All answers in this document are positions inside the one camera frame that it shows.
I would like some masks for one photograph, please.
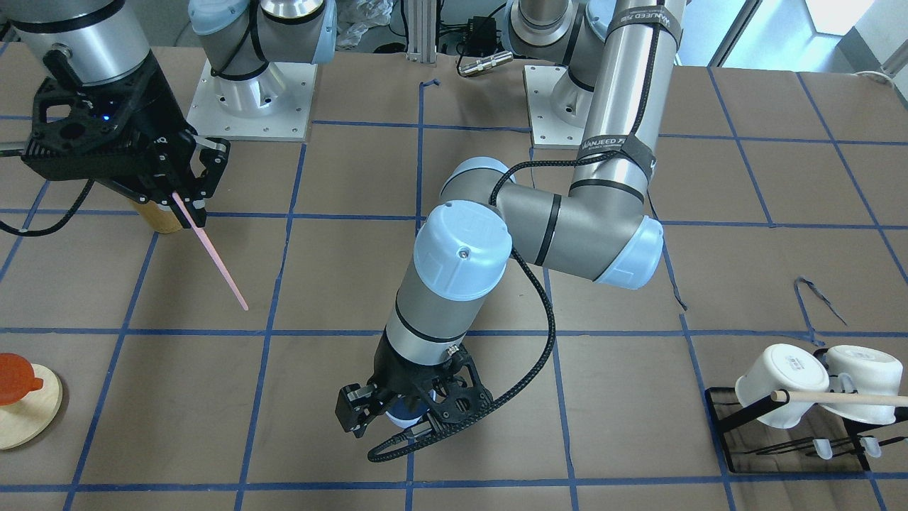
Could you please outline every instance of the metal base plate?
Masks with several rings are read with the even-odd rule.
[[[529,125],[533,147],[538,149],[577,149],[583,140],[583,127],[569,125],[552,110],[552,90],[568,70],[562,65],[524,65],[523,83],[527,88]]]
[[[229,114],[218,101],[212,80],[212,67],[206,60],[186,120],[201,136],[219,136],[228,140],[305,142],[318,67],[313,64],[284,62],[276,65],[287,79],[288,91],[292,94],[293,101],[288,102],[288,108],[255,118]]]

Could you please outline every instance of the white cup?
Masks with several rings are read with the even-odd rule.
[[[858,394],[898,396],[902,384],[902,363],[882,351],[861,346],[833,346],[826,352],[826,364],[830,376],[834,377],[836,392],[842,389],[840,380],[849,375]],[[823,408],[839,416],[866,424],[892,424],[895,422],[895,406],[883,405],[842,405],[821,404]]]
[[[813,355],[797,346],[772,345],[764,350],[754,365],[735,382],[735,394],[741,406],[748,406],[774,390],[825,392],[829,375]],[[771,427],[788,429],[801,422],[801,416],[813,403],[789,403],[756,420]]]

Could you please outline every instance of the wooden disc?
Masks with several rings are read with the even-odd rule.
[[[41,390],[29,392],[21,401],[0,406],[0,449],[28,442],[54,420],[63,402],[60,378],[47,367],[32,364],[35,376],[44,380]]]

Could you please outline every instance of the orange lid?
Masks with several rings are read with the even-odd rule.
[[[35,370],[27,360],[13,353],[0,353],[0,406],[16,403],[42,386],[44,380],[35,378]]]

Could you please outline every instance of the pink chopstick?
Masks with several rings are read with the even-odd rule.
[[[227,271],[227,266],[224,265],[221,256],[218,255],[218,251],[214,249],[212,240],[208,237],[208,234],[205,231],[197,226],[192,220],[192,217],[189,216],[189,211],[186,210],[186,205],[183,204],[183,198],[180,197],[180,194],[173,192],[171,195],[173,200],[176,201],[177,206],[180,208],[180,211],[183,212],[183,216],[186,217],[186,220],[189,221],[189,225],[192,226],[192,230],[195,232],[195,235],[199,236],[199,241],[202,242],[202,246],[205,247],[205,250],[208,251],[208,255],[212,257],[214,265],[218,267],[218,270],[221,272],[221,275],[224,277],[224,280],[227,281],[227,286],[230,286],[233,295],[236,296],[236,299],[240,302],[242,310],[249,310],[249,306],[246,305],[246,299],[242,297],[240,293],[240,288],[236,286],[236,283],[233,282],[233,277],[230,276],[230,272]]]

